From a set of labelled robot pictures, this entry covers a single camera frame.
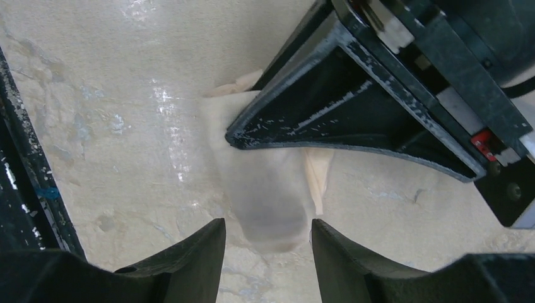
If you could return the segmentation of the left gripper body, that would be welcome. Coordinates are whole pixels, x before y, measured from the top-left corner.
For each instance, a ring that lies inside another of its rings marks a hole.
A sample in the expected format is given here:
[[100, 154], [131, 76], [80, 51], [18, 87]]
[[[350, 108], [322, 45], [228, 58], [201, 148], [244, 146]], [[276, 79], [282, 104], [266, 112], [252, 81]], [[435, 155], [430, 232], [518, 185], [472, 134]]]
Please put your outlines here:
[[498, 221], [534, 228], [533, 1], [335, 1], [350, 54], [475, 175]]

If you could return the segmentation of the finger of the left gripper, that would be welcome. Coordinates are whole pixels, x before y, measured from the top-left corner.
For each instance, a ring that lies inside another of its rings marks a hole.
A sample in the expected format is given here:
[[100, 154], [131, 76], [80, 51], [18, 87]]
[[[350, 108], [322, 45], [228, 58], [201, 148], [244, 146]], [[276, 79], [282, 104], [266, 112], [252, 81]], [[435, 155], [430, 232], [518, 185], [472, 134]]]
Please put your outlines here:
[[225, 139], [241, 150], [379, 153], [462, 182], [486, 174], [469, 136], [349, 1], [315, 1], [254, 85]]

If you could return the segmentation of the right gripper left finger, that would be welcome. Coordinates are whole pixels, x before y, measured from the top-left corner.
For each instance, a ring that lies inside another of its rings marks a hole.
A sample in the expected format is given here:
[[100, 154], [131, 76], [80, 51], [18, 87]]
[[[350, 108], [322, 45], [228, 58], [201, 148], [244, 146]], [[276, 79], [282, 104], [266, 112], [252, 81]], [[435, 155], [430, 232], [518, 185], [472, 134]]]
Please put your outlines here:
[[225, 220], [137, 263], [107, 271], [57, 249], [1, 255], [1, 302], [215, 302]]

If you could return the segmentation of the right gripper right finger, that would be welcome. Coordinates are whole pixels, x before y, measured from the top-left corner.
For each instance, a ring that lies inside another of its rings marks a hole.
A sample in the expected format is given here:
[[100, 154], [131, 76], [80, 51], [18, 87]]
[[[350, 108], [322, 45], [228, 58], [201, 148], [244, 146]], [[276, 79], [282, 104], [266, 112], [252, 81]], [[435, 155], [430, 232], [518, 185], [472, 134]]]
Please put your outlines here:
[[323, 302], [534, 302], [534, 255], [466, 254], [433, 272], [386, 258], [312, 220]]

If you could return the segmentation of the beige underwear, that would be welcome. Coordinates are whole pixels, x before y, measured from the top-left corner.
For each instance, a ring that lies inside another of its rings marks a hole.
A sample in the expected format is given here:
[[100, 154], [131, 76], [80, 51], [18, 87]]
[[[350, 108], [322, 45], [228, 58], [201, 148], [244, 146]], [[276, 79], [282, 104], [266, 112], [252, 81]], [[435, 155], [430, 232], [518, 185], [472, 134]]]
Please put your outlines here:
[[308, 241], [312, 219], [324, 213], [334, 150], [230, 146], [226, 129], [258, 94], [252, 87], [262, 74], [258, 69], [210, 90], [199, 101], [199, 110], [223, 191], [244, 237], [260, 253], [287, 253]]

